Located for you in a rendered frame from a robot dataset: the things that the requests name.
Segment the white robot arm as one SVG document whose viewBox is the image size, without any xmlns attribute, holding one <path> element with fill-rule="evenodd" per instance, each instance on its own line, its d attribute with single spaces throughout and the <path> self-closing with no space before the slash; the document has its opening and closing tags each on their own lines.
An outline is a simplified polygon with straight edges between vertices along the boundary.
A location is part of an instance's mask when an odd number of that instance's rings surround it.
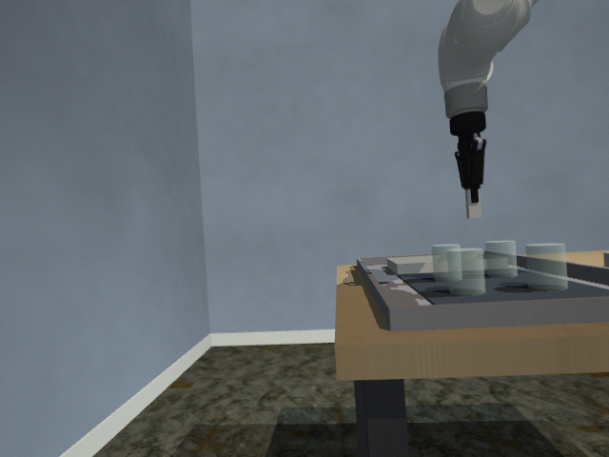
<svg viewBox="0 0 609 457">
<path fill-rule="evenodd" d="M 492 59 L 527 25 L 538 1 L 458 1 L 438 51 L 447 118 L 488 110 L 486 80 Z"/>
</svg>

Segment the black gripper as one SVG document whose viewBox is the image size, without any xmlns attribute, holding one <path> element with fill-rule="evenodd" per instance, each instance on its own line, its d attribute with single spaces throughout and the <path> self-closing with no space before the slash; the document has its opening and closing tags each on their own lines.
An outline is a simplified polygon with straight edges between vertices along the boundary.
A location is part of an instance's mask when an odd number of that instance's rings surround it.
<svg viewBox="0 0 609 457">
<path fill-rule="evenodd" d="M 449 123 L 450 133 L 454 136 L 459 135 L 458 151 L 455 152 L 455 157 L 462 188 L 465 189 L 466 215 L 467 218 L 480 218 L 480 185 L 483 184 L 486 146 L 486 139 L 481 139 L 480 132 L 486 129 L 485 113 L 482 111 L 464 112 L 453 116 Z"/>
</svg>

